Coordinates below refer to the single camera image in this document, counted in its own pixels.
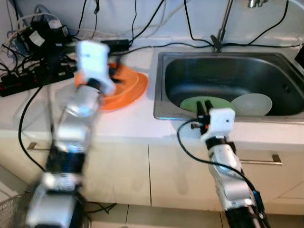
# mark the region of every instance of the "kitchen countertop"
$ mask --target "kitchen countertop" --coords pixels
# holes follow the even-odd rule
[[[231,52],[280,52],[304,73],[303,69],[293,60],[297,48],[256,48],[229,47],[224,50]],[[193,49],[189,47],[169,47],[143,49],[128,54],[124,63],[135,71],[146,74],[149,78],[147,92],[130,106],[102,116],[95,124],[95,140],[102,142],[127,143],[177,143],[176,131],[182,121],[157,120],[153,116],[154,93],[158,53],[160,52],[210,52],[210,48]],[[52,100],[54,119],[60,116],[58,99],[59,91],[68,91],[73,79],[52,84]],[[21,112],[36,89],[0,98],[0,136],[17,136]],[[46,116],[46,91],[42,91],[29,107],[24,120],[24,134],[32,139],[49,138]],[[183,132],[188,142],[198,143],[198,131],[189,128]],[[244,149],[289,150],[304,152],[304,124],[302,123],[244,123],[236,122],[230,135]]]

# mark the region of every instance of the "orange plate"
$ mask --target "orange plate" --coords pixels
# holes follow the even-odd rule
[[[115,67],[114,63],[110,63],[109,67]],[[120,79],[122,81],[121,84],[115,84],[116,85],[116,91],[111,96],[104,96],[104,102],[105,104],[114,102],[114,101],[120,101],[123,99],[124,95],[132,90],[134,86],[138,82],[138,76],[135,71],[132,69],[126,67],[125,65],[122,65],[121,68],[118,70],[117,75],[114,76],[114,78]],[[83,84],[81,73],[76,72],[75,73],[75,86],[77,87],[79,84]]]
[[[106,111],[114,111],[120,108],[124,108],[132,104],[137,99],[139,99],[146,91],[149,80],[144,74],[137,73],[137,75],[138,75],[138,82],[133,87],[132,90],[125,93],[123,98],[118,101],[114,101],[110,103],[107,102],[105,105],[101,107],[101,109]]]

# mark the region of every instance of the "white cabinet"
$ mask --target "white cabinet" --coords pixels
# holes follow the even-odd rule
[[[150,205],[148,145],[93,143],[83,193],[93,201]]]
[[[208,159],[207,149],[187,147]],[[149,145],[152,206],[222,210],[208,166],[190,158],[179,146]]]
[[[23,140],[25,147],[30,140]],[[48,148],[44,140],[34,140],[36,148]],[[48,151],[28,151],[41,165]],[[28,184],[40,176],[40,169],[23,153],[18,139],[0,137],[0,164]],[[83,194],[90,200],[110,203],[150,205],[148,146],[93,142],[84,167]]]
[[[195,156],[208,159],[205,147],[187,148]],[[272,154],[278,154],[282,166],[243,164],[243,170],[261,192],[267,213],[304,214],[299,207],[301,199],[290,199],[288,208],[286,201],[276,201],[304,181],[304,152],[238,151],[237,154],[240,159],[257,161],[271,161]],[[149,145],[149,156],[153,206],[222,210],[207,165],[188,157],[179,146]]]
[[[246,176],[252,181],[263,198],[267,213],[304,214],[301,188],[304,181],[304,152],[239,151],[239,158],[249,160],[271,160],[278,154],[282,166],[243,164]]]
[[[23,138],[25,148],[31,141]],[[47,143],[41,140],[35,140],[37,147],[46,148]],[[47,160],[47,151],[29,151],[31,157],[40,165],[44,166]],[[18,135],[16,137],[0,137],[0,165],[11,173],[15,174],[27,184],[33,184],[41,174],[41,169],[36,166],[22,151]]]

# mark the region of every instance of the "stainless steel sink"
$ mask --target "stainless steel sink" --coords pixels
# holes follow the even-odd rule
[[[159,54],[156,118],[195,117],[179,108],[189,97],[215,96],[232,101],[249,93],[269,96],[273,107],[267,116],[237,116],[237,121],[304,122],[304,78],[282,54]]]

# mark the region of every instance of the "cabinet handle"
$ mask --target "cabinet handle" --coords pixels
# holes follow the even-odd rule
[[[272,157],[272,161],[241,160],[241,163],[258,164],[258,165],[279,165],[279,166],[283,165],[278,154],[273,154],[271,157]]]
[[[36,142],[31,142],[28,147],[27,150],[28,151],[49,151],[49,149],[40,149],[40,148],[35,148],[37,145]]]

